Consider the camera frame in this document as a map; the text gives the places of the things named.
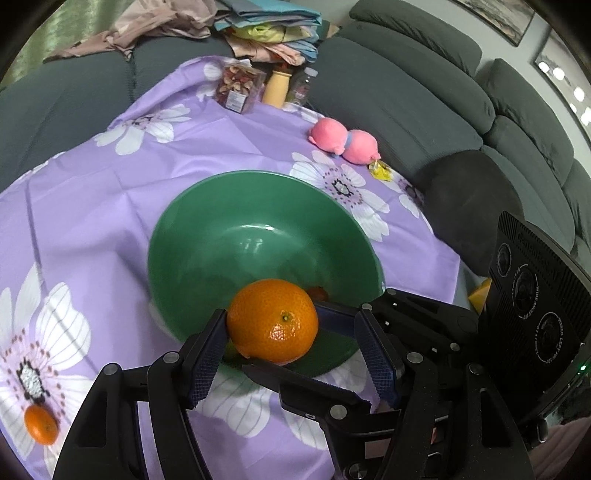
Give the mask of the pink crumpled garment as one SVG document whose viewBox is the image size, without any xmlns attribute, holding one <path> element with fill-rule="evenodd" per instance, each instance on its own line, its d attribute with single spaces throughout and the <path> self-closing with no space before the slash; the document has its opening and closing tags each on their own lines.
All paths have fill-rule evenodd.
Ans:
<svg viewBox="0 0 591 480">
<path fill-rule="evenodd" d="M 217 11 L 212 0 L 133 1 L 108 30 L 56 49 L 44 61 L 106 52 L 118 52 L 129 60 L 143 37 L 205 39 L 211 35 Z"/>
</svg>

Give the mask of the framed landscape painting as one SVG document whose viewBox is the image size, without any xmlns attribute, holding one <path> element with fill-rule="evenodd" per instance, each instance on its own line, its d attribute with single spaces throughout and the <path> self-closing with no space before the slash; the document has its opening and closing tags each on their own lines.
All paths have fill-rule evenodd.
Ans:
<svg viewBox="0 0 591 480">
<path fill-rule="evenodd" d="M 535 16 L 534 9 L 522 0 L 455 0 L 455 3 L 487 22 L 514 46 L 521 43 Z"/>
</svg>

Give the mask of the clear plastic bottle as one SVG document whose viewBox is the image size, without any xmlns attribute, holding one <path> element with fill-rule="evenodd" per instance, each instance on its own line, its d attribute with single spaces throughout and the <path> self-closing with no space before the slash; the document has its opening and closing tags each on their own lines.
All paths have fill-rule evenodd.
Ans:
<svg viewBox="0 0 591 480">
<path fill-rule="evenodd" d="M 290 86 L 287 93 L 287 103 L 304 106 L 308 101 L 311 90 L 311 82 L 318 76 L 318 71 L 311 67 L 305 67 Z"/>
</svg>

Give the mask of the yellow box on floor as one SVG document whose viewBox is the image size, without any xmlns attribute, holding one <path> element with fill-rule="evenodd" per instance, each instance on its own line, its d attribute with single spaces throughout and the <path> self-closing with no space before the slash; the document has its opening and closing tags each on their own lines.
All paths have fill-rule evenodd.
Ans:
<svg viewBox="0 0 591 480">
<path fill-rule="evenodd" d="M 484 310 L 486 299 L 488 297 L 492 284 L 491 278 L 486 278 L 469 296 L 468 300 L 474 310 L 481 314 Z"/>
</svg>

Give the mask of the cream yellow bottle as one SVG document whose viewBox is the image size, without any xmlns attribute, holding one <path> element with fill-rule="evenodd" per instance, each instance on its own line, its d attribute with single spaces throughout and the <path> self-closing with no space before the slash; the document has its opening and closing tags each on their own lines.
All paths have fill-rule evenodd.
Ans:
<svg viewBox="0 0 591 480">
<path fill-rule="evenodd" d="M 264 88 L 262 102 L 279 109 L 283 107 L 290 89 L 290 77 L 288 72 L 273 70 Z"/>
</svg>

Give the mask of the purple floral cloth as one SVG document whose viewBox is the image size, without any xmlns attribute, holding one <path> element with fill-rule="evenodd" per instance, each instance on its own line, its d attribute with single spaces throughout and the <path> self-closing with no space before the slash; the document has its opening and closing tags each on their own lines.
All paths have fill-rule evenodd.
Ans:
<svg viewBox="0 0 591 480">
<path fill-rule="evenodd" d="M 223 67 L 224 61 L 212 74 L 211 97 L 218 107 L 213 94 Z M 246 119 L 259 106 L 270 107 L 256 104 L 245 114 L 221 109 Z M 389 277 L 379 243 L 389 233 L 384 215 L 390 207 L 363 191 L 366 179 L 377 180 L 366 168 L 342 162 L 362 174 L 312 185 L 277 170 L 235 171 L 286 175 L 324 191 L 369 238 L 385 287 L 451 302 L 460 262 L 431 276 Z M 42 402 L 67 431 L 103 365 L 149 364 L 181 343 L 163 324 L 148 288 L 148 243 L 155 224 L 148 227 L 134 203 L 114 191 L 77 206 L 66 206 L 55 192 L 36 194 L 31 186 L 1 195 L 1 431 L 36 479 L 52 475 L 61 447 L 31 438 L 24 425 L 29 405 Z"/>
</svg>

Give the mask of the black round cushion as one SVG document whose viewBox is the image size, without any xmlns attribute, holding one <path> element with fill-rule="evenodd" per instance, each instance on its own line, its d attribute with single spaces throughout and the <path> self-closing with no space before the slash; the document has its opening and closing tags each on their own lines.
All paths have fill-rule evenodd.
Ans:
<svg viewBox="0 0 591 480">
<path fill-rule="evenodd" d="M 435 235 L 479 275 L 489 272 L 500 215 L 523 218 L 522 201 L 485 153 L 466 150 L 439 158 L 417 174 L 423 213 Z"/>
</svg>

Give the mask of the clear box of dried petals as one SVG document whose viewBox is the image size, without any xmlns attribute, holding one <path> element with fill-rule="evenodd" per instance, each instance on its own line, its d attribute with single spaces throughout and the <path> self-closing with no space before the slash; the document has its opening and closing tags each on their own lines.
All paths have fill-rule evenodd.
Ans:
<svg viewBox="0 0 591 480">
<path fill-rule="evenodd" d="M 245 114 L 259 97 L 266 74 L 245 64 L 232 63 L 222 70 L 215 100 L 229 111 Z"/>
</svg>

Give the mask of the green plastic bowl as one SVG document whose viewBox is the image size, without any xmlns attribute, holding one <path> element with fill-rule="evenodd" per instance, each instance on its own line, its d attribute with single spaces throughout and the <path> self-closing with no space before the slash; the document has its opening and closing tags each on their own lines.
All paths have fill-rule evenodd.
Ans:
<svg viewBox="0 0 591 480">
<path fill-rule="evenodd" d="M 152 303 L 180 342 L 256 280 L 321 287 L 349 307 L 385 286 L 380 260 L 348 210 L 301 180 L 264 171 L 214 175 L 174 198 L 153 229 L 147 273 Z"/>
</svg>

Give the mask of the orange mandarin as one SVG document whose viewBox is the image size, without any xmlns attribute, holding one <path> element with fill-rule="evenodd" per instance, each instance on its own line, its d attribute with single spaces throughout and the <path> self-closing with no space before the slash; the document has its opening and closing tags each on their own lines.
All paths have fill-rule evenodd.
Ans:
<svg viewBox="0 0 591 480">
<path fill-rule="evenodd" d="M 25 410 L 24 425 L 31 438 L 40 445 L 53 445 L 58 438 L 57 422 L 42 406 L 33 404 Z"/>
<path fill-rule="evenodd" d="M 304 357 L 320 329 L 308 293 L 280 279 L 259 280 L 239 290 L 229 304 L 226 325 L 242 357 L 277 365 Z"/>
</svg>

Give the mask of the red tomato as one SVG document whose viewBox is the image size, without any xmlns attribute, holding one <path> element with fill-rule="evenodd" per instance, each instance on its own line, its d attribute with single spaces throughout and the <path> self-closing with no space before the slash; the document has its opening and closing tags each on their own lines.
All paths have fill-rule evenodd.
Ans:
<svg viewBox="0 0 591 480">
<path fill-rule="evenodd" d="M 321 286 L 313 286 L 308 288 L 307 290 L 308 296 L 311 297 L 311 300 L 315 302 L 325 302 L 329 300 L 329 294 L 325 291 L 324 288 Z"/>
</svg>

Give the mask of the pink plush toy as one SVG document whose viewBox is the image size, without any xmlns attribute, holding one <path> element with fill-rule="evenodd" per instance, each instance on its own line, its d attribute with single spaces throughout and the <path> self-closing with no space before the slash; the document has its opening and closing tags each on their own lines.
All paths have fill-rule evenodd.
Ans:
<svg viewBox="0 0 591 480">
<path fill-rule="evenodd" d="M 318 120 L 308 131 L 308 141 L 355 165 L 369 165 L 381 159 L 377 139 L 372 134 L 359 129 L 348 130 L 332 118 Z"/>
</svg>

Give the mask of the stack of folded clothes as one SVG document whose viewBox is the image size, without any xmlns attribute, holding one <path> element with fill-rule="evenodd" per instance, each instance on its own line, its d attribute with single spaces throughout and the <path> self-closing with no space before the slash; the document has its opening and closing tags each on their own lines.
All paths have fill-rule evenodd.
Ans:
<svg viewBox="0 0 591 480">
<path fill-rule="evenodd" d="M 339 32 L 317 11 L 287 1 L 217 1 L 212 28 L 235 57 L 301 66 L 318 59 L 318 45 Z"/>
</svg>

